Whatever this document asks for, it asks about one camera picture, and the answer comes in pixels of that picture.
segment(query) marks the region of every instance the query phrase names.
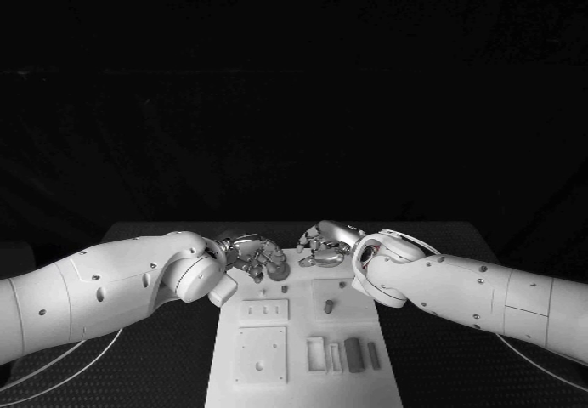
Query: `white cable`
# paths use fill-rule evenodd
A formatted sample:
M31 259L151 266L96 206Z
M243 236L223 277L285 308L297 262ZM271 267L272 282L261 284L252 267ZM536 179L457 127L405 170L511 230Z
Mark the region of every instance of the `white cable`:
M419 241L416 238L412 238L408 234L403 234L402 232L393 231L396 232L400 236L405 236L406 238L409 238L410 240L413 240L418 244L421 244L429 251L432 251L435 253L435 255L441 255L441 252L431 246L428 245L425 242ZM542 368L516 349L514 347L511 347L510 343L504 340L503 336L496 333L496 336L500 338L501 342L508 346L508 348L511 349L511 351L514 351L514 353L546 374L549 374L553 378L556 378L557 380L560 380L565 384L570 385L572 387L576 387L578 389L581 389L582 391L585 391L588 393L588 388L582 387L578 384L573 384L570 381L568 381L565 378L562 378L560 376L557 376L556 374L553 374L550 371L547 371L545 368ZM582 363L581 361L575 360L575 359L569 359L565 355L556 353L555 351L550 351L552 353L555 353L556 355L559 355L560 357L566 358L568 360L575 361L576 363L579 363L582 366L588 366L585 363Z
M108 349L111 348L111 345L114 344L114 342L118 339L119 333L122 332L122 329L118 330L116 336L112 338L112 341L109 342L109 345L106 346L106 348L104 349L104 351L99 353L98 357L92 360L92 362L65 380L62 381L59 384L53 385L49 389L46 389L42 393L34 394L31 397L27 397L26 399L20 399L18 401L14 401L8 404L1 404L0 408L4 408L6 406L11 406L18 404L20 402L29 401L33 398L39 397L40 395L46 394L49 391L53 391L57 387L60 387L69 380L72 380L89 367L91 365L98 361L98 359L104 356L104 353L108 351Z
M10 384L4 385L0 388L0 393L11 388L14 385L18 385L23 381L27 381L36 374L39 374L39 372L43 372L63 357L66 357L73 350L86 342L86 340L82 340L49 364L43 365L43 367L40 367L34 372L31 372L27 376L24 376L23 378L20 378L18 380L16 380L14 382L11 382Z
M570 381L568 381L565 378L560 376L556 376L550 371L547 371L545 368L542 368L508 344L508 342L503 339L503 336L500 334L496 334L496 336L501 339L501 342L510 347L511 351L545 373L547 373L552 377L557 378L565 384L569 384L572 387L576 387L582 391L588 393L588 388L582 387L578 384L573 384Z

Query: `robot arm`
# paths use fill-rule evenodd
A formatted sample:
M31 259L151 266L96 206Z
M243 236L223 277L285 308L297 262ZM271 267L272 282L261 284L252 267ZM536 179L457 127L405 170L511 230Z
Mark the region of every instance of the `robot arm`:
M225 271L255 282L288 276L279 247L259 235L220 241L191 232L86 248L26 275L0 280L0 365L57 345L112 333L163 303L207 295L220 307L236 292Z
M320 230L349 232L340 224L321 223ZM320 251L320 234L302 236L302 246L304 241L314 241L311 247ZM451 255L426 256L389 229L372 235L357 231L347 246L353 288L379 303L400 308L409 299L438 317L588 363L588 285ZM301 266L334 264L331 254L344 255L337 248L320 252L300 261Z

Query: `white platform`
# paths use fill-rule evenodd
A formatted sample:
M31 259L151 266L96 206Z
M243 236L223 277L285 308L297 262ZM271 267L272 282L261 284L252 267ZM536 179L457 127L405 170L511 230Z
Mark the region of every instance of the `white platform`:
M353 271L349 258L336 268L300 268L298 260L310 255L310 250L297 254L294 249L287 249L284 253L289 264L289 277L284 282L274 282L265 277L256 285L240 270L227 272L239 289L220 309L206 408L402 407L377 310L372 299L350 287ZM282 285L288 287L287 293L282 293ZM321 312L325 298L334 303L330 314ZM288 302L268 302L266 308L263 302L242 303L282 299ZM282 308L284 304L288 307L285 314L282 309L275 308ZM251 330L253 327L274 329ZM285 342L279 337L281 329L285 329ZM324 339L327 371L321 374L308 373L310 337ZM360 373L350 373L347 369L343 342L350 337L357 337L361 344L364 371ZM376 344L379 370L372 368L369 342ZM341 363L341 372L336 373L331 369L331 343L338 344Z

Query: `dark table surface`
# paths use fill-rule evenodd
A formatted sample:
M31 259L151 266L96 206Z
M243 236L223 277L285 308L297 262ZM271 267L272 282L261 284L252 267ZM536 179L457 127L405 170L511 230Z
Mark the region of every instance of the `dark table surface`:
M390 228L415 236L441 253L498 263L471 224L464 222L347 222L367 233ZM214 238L242 229L295 247L314 222L116 223L104 242L184 230ZM477 331L406 302L400 309L377 305L405 407L588 407L583 393L539 371L494 334ZM46 395L18 407L202 407L209 385L219 308L203 298L167 303L153 316L124 329L91 368ZM67 378L101 353L116 333L89 340L46 372L0 395L0 405L26 398ZM532 344L508 339L545 368L585 384L585 368ZM23 357L11 381L29 374L70 345Z

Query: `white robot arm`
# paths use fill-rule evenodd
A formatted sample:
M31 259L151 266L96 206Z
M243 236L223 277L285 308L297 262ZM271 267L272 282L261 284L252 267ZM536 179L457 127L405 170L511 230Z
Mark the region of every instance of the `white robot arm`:
M334 266L349 255L353 288L383 305L400 308L409 299L435 316L586 364L588 285L451 255L426 256L415 241L389 229L366 235L321 221L298 241L298 251L308 242L312 249L300 265Z
M207 295L220 307L236 292L225 271L258 283L288 277L281 248L259 235L220 241L191 232L142 236L86 248L42 269L0 280L0 365L112 333L163 303Z

